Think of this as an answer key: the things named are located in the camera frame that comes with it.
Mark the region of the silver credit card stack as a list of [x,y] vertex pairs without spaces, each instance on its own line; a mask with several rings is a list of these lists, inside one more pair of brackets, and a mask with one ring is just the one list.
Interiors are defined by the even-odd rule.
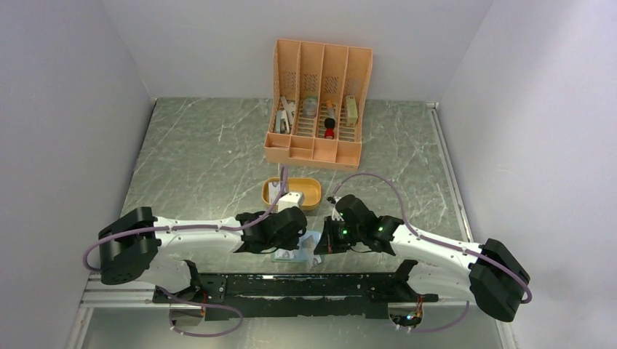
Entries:
[[280,181],[271,181],[267,184],[267,196],[268,205],[272,205],[281,189]]

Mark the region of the mint green card holder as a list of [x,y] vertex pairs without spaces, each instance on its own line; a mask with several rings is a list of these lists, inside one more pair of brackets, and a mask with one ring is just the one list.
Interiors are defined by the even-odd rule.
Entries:
[[304,233],[300,238],[296,249],[285,250],[279,249],[275,251],[274,256],[271,258],[273,262],[304,262],[306,263],[306,250],[304,247],[304,241],[312,237],[316,243],[318,243],[321,233],[313,230],[309,230]]

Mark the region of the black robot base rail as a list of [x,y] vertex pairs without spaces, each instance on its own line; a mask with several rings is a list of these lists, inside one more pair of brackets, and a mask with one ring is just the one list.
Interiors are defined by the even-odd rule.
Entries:
[[364,316],[388,319],[391,303],[437,302],[436,294],[418,294],[395,272],[250,274],[202,273],[201,286],[178,296],[212,305],[205,318],[222,321],[236,313],[246,318]]

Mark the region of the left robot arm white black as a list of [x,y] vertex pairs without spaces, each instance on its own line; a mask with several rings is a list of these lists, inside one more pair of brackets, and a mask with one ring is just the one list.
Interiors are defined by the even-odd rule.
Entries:
[[170,220],[154,216],[149,206],[138,207],[99,232],[101,281],[105,285],[148,282],[192,302],[199,297],[202,283],[195,263],[179,260],[179,254],[297,249],[306,226],[306,216],[296,206],[214,221]]

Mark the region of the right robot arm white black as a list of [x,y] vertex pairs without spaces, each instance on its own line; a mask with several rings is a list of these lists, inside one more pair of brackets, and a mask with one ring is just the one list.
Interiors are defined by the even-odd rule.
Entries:
[[357,244],[414,262],[393,281],[402,301],[453,298],[475,303],[488,316],[512,322],[525,300],[530,276],[500,241],[455,241],[421,230],[402,218],[378,216],[354,195],[333,199],[314,254],[342,254]]

